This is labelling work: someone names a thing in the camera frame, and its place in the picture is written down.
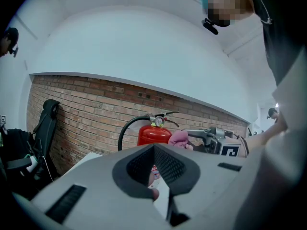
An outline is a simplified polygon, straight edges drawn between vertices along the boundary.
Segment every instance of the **pink glove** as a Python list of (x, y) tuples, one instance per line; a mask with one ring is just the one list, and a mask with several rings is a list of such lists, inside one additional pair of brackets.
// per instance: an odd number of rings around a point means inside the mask
[(176, 131), (171, 138), (168, 140), (168, 144), (178, 147), (193, 150), (193, 147), (188, 144), (189, 136), (187, 131)]

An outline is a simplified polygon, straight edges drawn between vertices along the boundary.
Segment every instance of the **fire extinguisher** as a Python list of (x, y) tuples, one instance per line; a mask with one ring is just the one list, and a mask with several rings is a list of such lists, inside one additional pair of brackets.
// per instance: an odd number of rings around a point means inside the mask
[(175, 124), (177, 127), (179, 125), (171, 120), (169, 120), (166, 115), (172, 114), (172, 113), (178, 113), (178, 112), (169, 112), (169, 113), (161, 113), (156, 114), (154, 117), (148, 117), (148, 116), (141, 116), (136, 117), (132, 120), (130, 120), (121, 130), (119, 138), (118, 138), (118, 150), (122, 150), (122, 141), (125, 134), (125, 131), (127, 128), (134, 122), (139, 120), (149, 120), (152, 122), (151, 125), (146, 125), (140, 128), (139, 131), (139, 138), (137, 145), (145, 145), (145, 144), (152, 144), (152, 143), (168, 143), (168, 140), (172, 136), (172, 133), (166, 129), (163, 128), (164, 122), (170, 122)]

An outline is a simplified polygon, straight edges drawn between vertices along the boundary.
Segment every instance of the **white table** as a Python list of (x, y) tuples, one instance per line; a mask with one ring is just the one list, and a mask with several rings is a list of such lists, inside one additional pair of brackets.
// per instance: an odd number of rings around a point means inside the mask
[[(87, 154), (83, 159), (81, 159), (78, 163), (76, 163), (73, 167), (71, 167), (70, 170), (68, 170), (63, 176), (65, 176), (67, 173), (78, 167), (80, 164), (83, 164), (86, 161), (101, 157), (102, 155), (90, 152)], [(156, 209), (159, 211), (161, 216), (166, 219), (167, 215), (167, 208), (168, 208), (168, 200), (169, 200), (169, 188), (166, 185), (165, 181), (160, 177), (159, 179), (155, 180), (154, 185), (158, 184), (155, 186), (156, 189), (159, 191), (159, 197), (156, 201), (154, 201), (153, 205), (156, 207)]]

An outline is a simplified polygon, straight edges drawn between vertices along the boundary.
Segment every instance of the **brick wall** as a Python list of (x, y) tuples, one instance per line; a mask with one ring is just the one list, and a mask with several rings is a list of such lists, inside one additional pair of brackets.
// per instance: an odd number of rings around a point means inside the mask
[[(245, 136), (247, 124), (207, 106), (172, 95), (106, 80), (72, 76), (35, 76), (27, 108), (27, 129), (38, 124), (47, 99), (61, 102), (51, 158), (59, 173), (93, 151), (109, 154), (117, 151), (122, 127), (145, 113), (179, 111), (170, 119), (184, 128), (216, 126)], [(178, 128), (166, 123), (170, 131)], [(126, 131), (124, 148), (136, 146), (137, 134)]]

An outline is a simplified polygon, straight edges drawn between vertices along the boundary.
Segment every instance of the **white ceiling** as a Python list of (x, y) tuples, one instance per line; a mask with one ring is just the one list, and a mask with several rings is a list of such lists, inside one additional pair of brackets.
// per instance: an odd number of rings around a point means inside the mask
[[(174, 14), (205, 30), (201, 24), (205, 17), (202, 14), (201, 4), (198, 0), (44, 0), (46, 4), (37, 10), (49, 9), (50, 16), (54, 16), (58, 24), (60, 21), (89, 9), (110, 5), (137, 5), (162, 10)], [(31, 16), (21, 18), (31, 28)], [(45, 33), (52, 33), (54, 25), (47, 25)], [(247, 77), (251, 93), (260, 108), (267, 103), (273, 103), (271, 93), (276, 88), (271, 70), (265, 57), (262, 24), (260, 19), (253, 15), (247, 19), (236, 22), (227, 28), (218, 28), (219, 34), (212, 35), (223, 51), (235, 59)]]

